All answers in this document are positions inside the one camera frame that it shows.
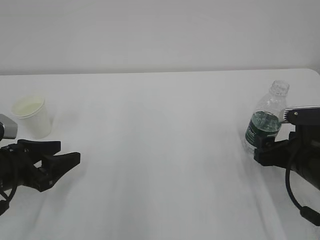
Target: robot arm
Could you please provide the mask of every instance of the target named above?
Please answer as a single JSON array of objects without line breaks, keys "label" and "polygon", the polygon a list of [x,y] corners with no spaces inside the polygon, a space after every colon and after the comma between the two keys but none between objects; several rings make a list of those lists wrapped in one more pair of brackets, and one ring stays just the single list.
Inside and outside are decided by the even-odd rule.
[{"label": "robot arm", "polygon": [[[0,141],[15,139],[18,125],[0,114]],[[61,151],[60,141],[28,141],[20,139],[15,144],[0,148],[0,215],[9,208],[18,186],[43,192],[52,188],[69,170],[80,163],[80,153],[55,155]]]},{"label": "robot arm", "polygon": [[290,186],[290,171],[294,171],[320,190],[320,106],[287,108],[282,117],[284,122],[295,125],[295,132],[290,132],[284,141],[276,142],[274,137],[259,139],[254,159],[263,166],[286,169],[285,186],[290,199],[302,217],[320,226],[320,214],[301,206]]}]

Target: cup rim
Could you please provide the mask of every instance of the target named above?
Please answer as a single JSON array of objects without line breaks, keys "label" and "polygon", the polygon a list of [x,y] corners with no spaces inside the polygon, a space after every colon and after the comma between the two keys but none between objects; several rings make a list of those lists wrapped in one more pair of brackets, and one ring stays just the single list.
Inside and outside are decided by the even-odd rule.
[{"label": "cup rim", "polygon": [[[32,103],[32,102],[39,103],[40,102],[40,105],[32,112],[28,112],[28,114],[17,113],[17,108],[20,107],[21,105],[25,104],[26,101],[29,101],[30,103]],[[30,118],[30,117],[36,115],[45,105],[45,101],[46,101],[45,98],[40,95],[24,96],[24,97],[18,99],[16,102],[14,102],[14,104],[11,107],[11,112],[18,119],[27,119],[27,118]]]}]

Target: black cable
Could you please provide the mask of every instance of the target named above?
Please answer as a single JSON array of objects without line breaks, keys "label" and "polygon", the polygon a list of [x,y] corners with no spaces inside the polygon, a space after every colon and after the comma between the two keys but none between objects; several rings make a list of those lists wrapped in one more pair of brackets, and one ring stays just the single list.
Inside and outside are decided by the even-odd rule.
[{"label": "black cable", "polygon": [[299,209],[302,209],[302,206],[298,203],[297,199],[295,198],[292,190],[291,190],[291,186],[290,186],[290,172],[291,172],[291,166],[294,162],[294,159],[297,156],[297,153],[299,151],[299,148],[297,147],[294,152],[292,153],[292,155],[290,156],[290,159],[288,161],[288,164],[286,166],[285,169],[285,187],[286,187],[286,191],[288,192],[288,195],[291,199],[291,201],[293,202],[293,204]]}]

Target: water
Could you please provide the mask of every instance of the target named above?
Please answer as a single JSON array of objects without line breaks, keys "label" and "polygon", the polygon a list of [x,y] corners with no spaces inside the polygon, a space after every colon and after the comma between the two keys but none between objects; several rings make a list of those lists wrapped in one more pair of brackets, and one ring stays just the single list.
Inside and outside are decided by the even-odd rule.
[{"label": "water", "polygon": [[251,117],[248,130],[245,134],[246,137],[243,141],[244,149],[246,149],[250,154],[253,154],[256,148],[253,145],[255,136],[260,136],[263,138],[276,136],[280,130],[280,127],[281,123],[279,122],[277,116],[267,111],[255,112]]}]

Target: white table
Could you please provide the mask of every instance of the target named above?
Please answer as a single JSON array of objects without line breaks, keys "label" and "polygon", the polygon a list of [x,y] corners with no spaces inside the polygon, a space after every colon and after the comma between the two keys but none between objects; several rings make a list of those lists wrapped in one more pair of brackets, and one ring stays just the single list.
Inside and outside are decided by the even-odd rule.
[{"label": "white table", "polygon": [[[1,240],[316,239],[284,171],[242,149],[273,80],[290,83],[288,105],[320,104],[309,69],[0,76],[0,112],[13,118],[14,100],[40,93],[53,117],[44,140],[81,152],[51,190],[18,188]],[[22,126],[18,138],[31,139]],[[298,201],[319,210],[320,192],[291,181]]]}]

